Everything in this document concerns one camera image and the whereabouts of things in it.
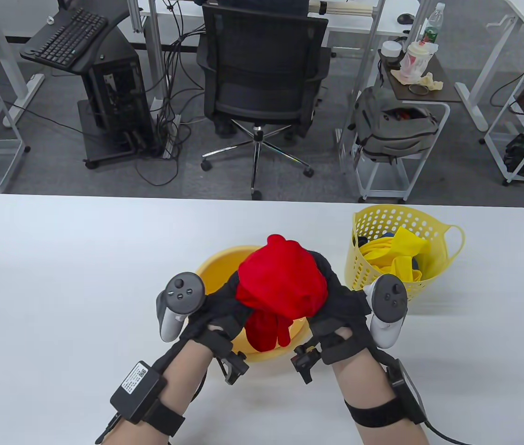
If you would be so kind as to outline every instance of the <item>red cloth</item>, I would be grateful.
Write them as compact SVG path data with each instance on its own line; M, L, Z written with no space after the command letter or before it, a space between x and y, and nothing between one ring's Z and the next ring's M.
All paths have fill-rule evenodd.
M313 317L328 298L326 279L313 256L296 241L268 237L266 246L239 266L236 298L256 309L245 324L249 343L260 352L291 343L294 320Z

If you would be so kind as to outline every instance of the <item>chair base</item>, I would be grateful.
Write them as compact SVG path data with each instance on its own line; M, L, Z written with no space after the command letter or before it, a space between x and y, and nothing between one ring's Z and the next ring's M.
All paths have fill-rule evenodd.
M279 155L282 155L288 159L291 159L293 162L302 165L305 167L303 174L307 178L311 178L313 176L313 169L311 166L306 163L305 161L302 161L298 157L295 157L293 155L290 155L288 153L285 153L282 151L279 147L275 146L274 144L271 144L270 142L266 141L266 138L269 138L270 136L274 136L275 134L281 133L282 131L287 131L291 129L291 125L287 125L287 127L279 128L278 130L271 131L270 133L264 134L262 131L262 126L255 126L253 128L253 132L249 131L247 128L243 127L239 122L233 121L232 122L239 128L241 131L246 133L248 136L250 136L251 140L246 140L245 142L239 142L239 144L236 144L235 146L227 146L225 148L221 148L220 150L211 151L209 153L205 153L202 155L202 162L200 163L200 167L205 172L208 172L210 169L213 168L213 165L209 161L209 157L214 156L219 153L224 153L226 151L234 150L235 148L239 148L241 146L246 146L247 144L253 144L254 145L254 167L252 169L252 181L251 181L251 195L253 201L260 201L262 200L262 193L255 189L256 186L256 172L258 171L258 159L260 158L260 148L262 146L269 148L271 151L274 151L275 153L278 153Z

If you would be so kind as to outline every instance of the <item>forearm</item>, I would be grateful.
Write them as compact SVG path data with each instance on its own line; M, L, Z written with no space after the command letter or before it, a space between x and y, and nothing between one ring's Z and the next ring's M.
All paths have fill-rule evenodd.
M213 353L209 348L188 341L163 373L167 386L160 394L161 403L183 415L211 360ZM133 425L122 420L106 437L103 445L165 445L168 439L145 422Z
M345 400L352 407L379 407L394 399L385 371L365 349L356 356L332 365ZM364 445L428 445L419 425L408 419L381 428L357 424Z

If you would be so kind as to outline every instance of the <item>yellow basin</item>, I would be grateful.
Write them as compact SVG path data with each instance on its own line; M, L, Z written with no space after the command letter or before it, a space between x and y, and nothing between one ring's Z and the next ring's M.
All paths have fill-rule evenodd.
M207 294L219 290L227 282L230 276L239 268L239 265L249 257L249 255L260 246L239 246L228 248L207 259L196 273L204 281L204 287ZM311 337L311 331L305 318L295 320L289 328L291 334L291 343L283 348L277 344L274 350L267 352L258 352L249 343L245 336L245 330L242 330L237 338L233 341L234 352L243 352L248 362L263 362L282 356L286 352L291 352L301 343L306 342Z

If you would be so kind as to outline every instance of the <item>hand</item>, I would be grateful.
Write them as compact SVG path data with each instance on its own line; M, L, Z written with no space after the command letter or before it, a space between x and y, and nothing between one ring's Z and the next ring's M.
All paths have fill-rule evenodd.
M322 360L332 364L375 345L366 324L371 309L363 291L343 286L328 260L317 252L310 253L326 278L328 299L314 317L308 318L309 328L320 341Z
M188 325L179 337L193 339L208 328L212 331L220 329L224 337L234 340L254 312L235 299L238 285L239 276L236 272L222 288L207 295L204 305L188 317Z

